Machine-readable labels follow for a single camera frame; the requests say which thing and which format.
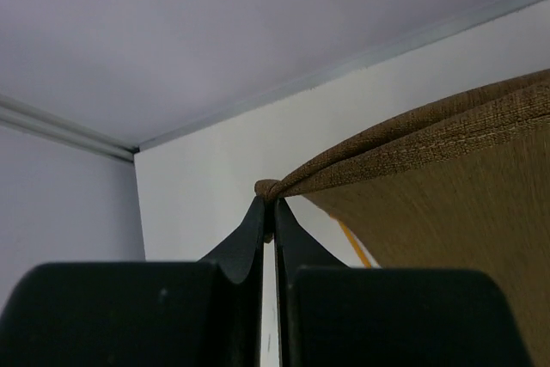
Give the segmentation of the brown cloth napkin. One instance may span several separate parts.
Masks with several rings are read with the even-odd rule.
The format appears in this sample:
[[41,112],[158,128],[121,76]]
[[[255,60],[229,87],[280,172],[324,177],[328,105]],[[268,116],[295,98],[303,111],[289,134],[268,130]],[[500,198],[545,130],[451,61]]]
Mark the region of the brown cloth napkin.
[[462,267],[504,291],[529,353],[549,363],[549,73],[415,108],[346,139],[282,180],[384,267]]

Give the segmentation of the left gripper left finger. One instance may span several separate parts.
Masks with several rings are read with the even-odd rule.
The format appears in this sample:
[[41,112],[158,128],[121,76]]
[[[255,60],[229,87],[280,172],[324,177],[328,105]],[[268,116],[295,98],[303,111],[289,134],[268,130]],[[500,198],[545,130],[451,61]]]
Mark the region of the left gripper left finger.
[[194,262],[36,266],[1,314],[2,365],[258,365],[265,214],[255,198]]

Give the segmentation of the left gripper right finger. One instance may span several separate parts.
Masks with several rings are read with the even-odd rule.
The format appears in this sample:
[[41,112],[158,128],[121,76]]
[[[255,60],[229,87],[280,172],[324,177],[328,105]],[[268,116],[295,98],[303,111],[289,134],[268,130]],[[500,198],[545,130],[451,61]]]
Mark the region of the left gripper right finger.
[[345,265],[274,205],[283,366],[528,366],[502,291],[483,272]]

